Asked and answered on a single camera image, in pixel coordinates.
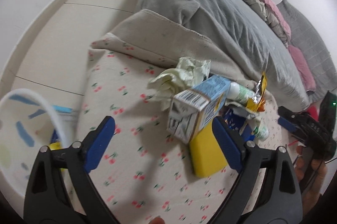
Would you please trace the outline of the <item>person's right hand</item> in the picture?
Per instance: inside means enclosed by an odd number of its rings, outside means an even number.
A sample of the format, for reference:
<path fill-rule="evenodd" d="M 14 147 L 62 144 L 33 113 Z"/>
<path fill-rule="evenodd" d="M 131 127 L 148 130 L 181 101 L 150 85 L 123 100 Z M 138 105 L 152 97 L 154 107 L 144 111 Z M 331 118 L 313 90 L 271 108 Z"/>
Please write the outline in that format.
<path fill-rule="evenodd" d="M 297 161 L 295 163 L 295 174 L 298 182 L 301 182 L 304 178 L 304 159 L 303 159 L 304 146 L 297 146 L 296 152 L 298 154 Z M 318 203 L 321 196 L 320 190 L 323 186 L 325 176 L 327 174 L 327 167 L 324 161 L 312 159 L 311 167 L 314 171 L 314 176 L 310 182 L 310 187 L 302 197 L 303 217 L 305 217 Z"/>

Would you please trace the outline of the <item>person's left hand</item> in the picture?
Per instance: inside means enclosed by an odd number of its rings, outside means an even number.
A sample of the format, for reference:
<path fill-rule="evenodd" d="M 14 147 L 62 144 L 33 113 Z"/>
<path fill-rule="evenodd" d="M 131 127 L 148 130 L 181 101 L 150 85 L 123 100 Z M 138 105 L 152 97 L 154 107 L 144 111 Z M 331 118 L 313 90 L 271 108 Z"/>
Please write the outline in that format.
<path fill-rule="evenodd" d="M 155 217 L 148 224 L 165 224 L 165 221 L 161 217 Z"/>

